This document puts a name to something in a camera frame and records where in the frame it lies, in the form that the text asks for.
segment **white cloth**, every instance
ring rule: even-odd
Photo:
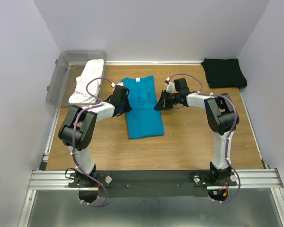
[[[69,104],[76,103],[94,103],[95,98],[91,97],[86,91],[86,85],[94,78],[102,76],[104,60],[94,59],[86,63],[81,76],[76,78],[76,88],[74,93],[70,96]],[[101,80],[97,79],[89,85],[89,92],[98,96],[100,90]]]

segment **metal frame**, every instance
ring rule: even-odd
[[[160,62],[160,61],[139,61],[139,62],[131,62],[131,61],[107,61],[107,65],[200,65],[199,61],[192,62]],[[67,74],[70,72],[70,65],[68,66]],[[250,121],[250,117],[242,96],[243,105],[245,111],[247,113],[248,121],[251,126],[251,130],[258,148],[258,152],[262,159],[262,155],[260,153],[260,149],[257,143],[256,136],[254,134],[254,130]],[[48,141],[46,144],[46,148],[44,151],[43,161],[47,162],[49,153],[51,150],[51,145],[53,141],[54,132],[56,129],[59,113],[61,106],[58,106],[54,115],[53,123],[51,126],[51,131],[48,137]],[[241,187],[242,188],[271,188],[273,198],[275,200],[275,204],[281,219],[281,222],[284,226],[284,193],[283,193],[283,183],[281,181],[279,172],[277,169],[269,169],[269,167],[265,164],[267,169],[245,169],[245,170],[237,170],[239,176],[241,178]],[[207,189],[217,189],[219,187],[207,187]],[[86,188],[87,190],[97,190],[98,188]],[[78,188],[69,188],[68,180],[64,177],[64,171],[33,171],[31,175],[31,179],[28,186],[27,196],[25,199],[24,207],[21,213],[19,227],[26,227],[29,222],[29,217],[32,212],[36,191],[37,190],[79,190]]]

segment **black cloth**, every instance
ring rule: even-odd
[[[206,80],[210,88],[246,87],[238,59],[204,59],[201,63],[205,70]]]

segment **gray floor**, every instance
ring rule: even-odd
[[[281,227],[270,189],[241,189],[217,204],[204,197],[110,198],[81,205],[76,191],[38,191],[30,227]]]

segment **wooden tabletop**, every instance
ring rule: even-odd
[[[71,70],[70,83],[75,83],[74,75],[79,76],[82,70],[83,67]],[[126,77],[143,78],[153,75],[157,99],[166,88],[165,79],[181,72],[199,78],[204,84],[204,93],[229,93],[240,116],[231,144],[232,164],[237,169],[263,168],[240,91],[237,88],[210,89],[202,66],[107,66],[106,70],[107,78],[115,83]],[[186,81],[191,91],[199,89],[199,84],[193,79],[187,77]],[[107,98],[110,94],[112,88],[109,83],[104,83],[102,98]],[[58,131],[67,112],[68,108],[62,108],[60,111],[46,170],[74,167],[70,151],[58,139]],[[208,126],[205,110],[183,107],[164,110],[161,113],[165,135],[138,140],[128,139],[125,114],[97,122],[89,145],[97,169],[208,169],[213,158],[213,132]]]

